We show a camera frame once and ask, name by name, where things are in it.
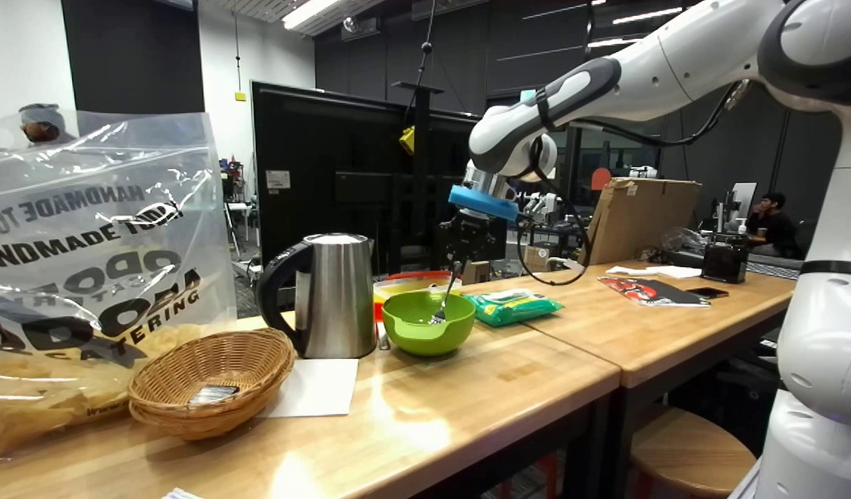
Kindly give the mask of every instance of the electric kettle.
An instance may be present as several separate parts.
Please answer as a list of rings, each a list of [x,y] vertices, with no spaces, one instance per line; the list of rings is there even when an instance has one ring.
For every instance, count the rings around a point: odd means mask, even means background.
[[[294,325],[282,318],[294,278]],[[350,232],[305,237],[261,275],[261,314],[301,359],[362,359],[373,350],[371,242]]]

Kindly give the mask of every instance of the stool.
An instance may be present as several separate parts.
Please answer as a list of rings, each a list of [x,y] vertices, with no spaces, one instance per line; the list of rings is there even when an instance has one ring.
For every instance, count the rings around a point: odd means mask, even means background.
[[[631,438],[637,465],[637,499],[652,493],[655,481],[691,497],[728,497],[756,464],[724,428],[677,407],[662,407]]]

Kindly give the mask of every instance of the desk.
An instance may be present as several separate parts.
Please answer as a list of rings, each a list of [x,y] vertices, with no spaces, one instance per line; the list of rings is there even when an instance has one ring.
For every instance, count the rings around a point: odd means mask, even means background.
[[[667,280],[677,288],[724,288],[728,298],[712,299],[710,307],[644,307],[599,284],[603,273],[608,267],[590,267],[573,285],[538,288],[563,302],[563,310],[531,328],[621,370],[601,481],[609,492],[601,497],[623,497],[630,438],[644,411],[778,328],[793,284],[766,275],[749,275],[739,285],[700,278]]]
[[[350,417],[267,420],[207,445],[161,438],[129,420],[49,436],[0,464],[0,497],[437,497],[516,472],[554,450],[619,370],[530,328],[477,328],[455,359],[371,353]]]

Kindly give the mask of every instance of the wicker basket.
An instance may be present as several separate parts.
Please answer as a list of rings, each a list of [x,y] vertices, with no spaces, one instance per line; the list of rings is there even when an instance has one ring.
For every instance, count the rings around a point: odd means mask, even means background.
[[[282,332],[204,336],[142,367],[128,411],[183,440],[217,438],[275,407],[290,367],[294,350]]]

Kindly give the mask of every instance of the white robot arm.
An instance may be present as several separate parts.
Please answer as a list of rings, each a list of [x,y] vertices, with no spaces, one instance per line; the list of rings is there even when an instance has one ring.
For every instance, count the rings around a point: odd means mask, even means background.
[[[778,339],[760,499],[851,499],[851,0],[705,0],[644,43],[488,109],[470,130],[479,183],[451,188],[468,213],[502,216],[502,178],[538,167],[540,134],[594,120],[655,120],[732,83],[760,81],[795,110],[832,110],[843,145]]]

